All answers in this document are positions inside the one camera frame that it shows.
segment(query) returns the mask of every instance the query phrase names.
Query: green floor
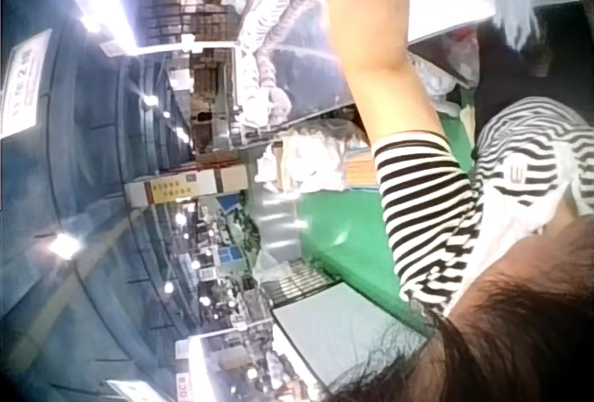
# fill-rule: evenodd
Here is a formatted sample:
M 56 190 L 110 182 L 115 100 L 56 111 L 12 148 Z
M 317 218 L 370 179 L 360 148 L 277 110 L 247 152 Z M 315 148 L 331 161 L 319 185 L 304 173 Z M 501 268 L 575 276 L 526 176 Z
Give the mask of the green floor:
M 471 145 L 460 120 L 443 118 L 442 125 L 460 166 L 471 167 Z M 419 318 L 398 298 L 399 282 L 381 221 L 377 192 L 320 192 L 298 203 L 302 251 L 376 305 L 418 328 Z

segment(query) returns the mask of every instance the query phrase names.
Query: glass display case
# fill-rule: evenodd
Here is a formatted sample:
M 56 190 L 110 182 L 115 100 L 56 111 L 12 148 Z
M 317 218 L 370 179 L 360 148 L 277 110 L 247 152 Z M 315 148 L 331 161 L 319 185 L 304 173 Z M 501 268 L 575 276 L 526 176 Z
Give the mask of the glass display case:
M 568 1 L 532 0 L 536 6 Z M 440 36 L 493 17 L 495 9 L 494 0 L 410 0 L 410 50 L 425 59 L 435 54 L 430 61 L 465 84 L 464 72 L 440 57 Z M 226 74 L 233 147 L 269 140 L 283 128 L 354 102 L 332 52 L 327 10 L 326 0 L 247 1 L 239 48 Z

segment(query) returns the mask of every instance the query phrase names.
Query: plastic bag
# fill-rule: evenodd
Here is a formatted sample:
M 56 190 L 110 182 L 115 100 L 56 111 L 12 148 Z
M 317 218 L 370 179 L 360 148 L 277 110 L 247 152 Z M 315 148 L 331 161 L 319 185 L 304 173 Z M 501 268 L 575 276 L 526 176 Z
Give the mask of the plastic bag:
M 363 131 L 341 119 L 302 123 L 280 137 L 282 149 L 269 146 L 257 161 L 255 181 L 284 192 L 345 190 L 347 152 L 368 146 Z

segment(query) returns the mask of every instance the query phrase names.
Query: hanging sign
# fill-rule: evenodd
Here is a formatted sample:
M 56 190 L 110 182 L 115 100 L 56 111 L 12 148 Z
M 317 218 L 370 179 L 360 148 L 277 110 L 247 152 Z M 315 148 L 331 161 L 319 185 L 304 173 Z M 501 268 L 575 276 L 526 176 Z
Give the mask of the hanging sign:
M 175 384 L 177 387 L 177 402 L 194 402 L 192 384 L 188 372 L 180 372 L 176 374 Z
M 129 402 L 167 402 L 144 381 L 107 381 L 107 383 Z
M 37 123 L 37 99 L 51 29 L 14 47 L 8 59 L 0 105 L 0 139 Z

